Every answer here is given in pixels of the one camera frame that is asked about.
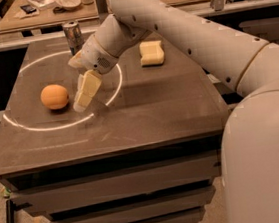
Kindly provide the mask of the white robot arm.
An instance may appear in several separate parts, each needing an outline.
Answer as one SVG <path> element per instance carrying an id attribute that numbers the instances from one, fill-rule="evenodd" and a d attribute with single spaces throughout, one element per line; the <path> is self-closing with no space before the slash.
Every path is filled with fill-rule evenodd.
<path id="1" fill-rule="evenodd" d="M 157 32 L 243 99 L 222 138 L 228 223 L 279 223 L 279 45 L 161 0 L 110 0 L 111 12 L 72 67 L 108 73 L 146 32 Z"/>

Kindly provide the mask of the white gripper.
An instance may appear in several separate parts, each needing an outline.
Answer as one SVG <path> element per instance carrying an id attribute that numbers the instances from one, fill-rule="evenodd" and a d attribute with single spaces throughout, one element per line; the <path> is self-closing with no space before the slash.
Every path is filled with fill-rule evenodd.
<path id="1" fill-rule="evenodd" d="M 118 58 L 103 49 L 93 34 L 85 41 L 81 51 L 78 51 L 69 59 L 68 64 L 72 68 L 85 67 L 88 69 L 78 77 L 78 90 L 73 103 L 76 112 L 84 112 L 86 110 L 100 89 L 102 84 L 101 75 L 109 73 L 118 61 Z"/>

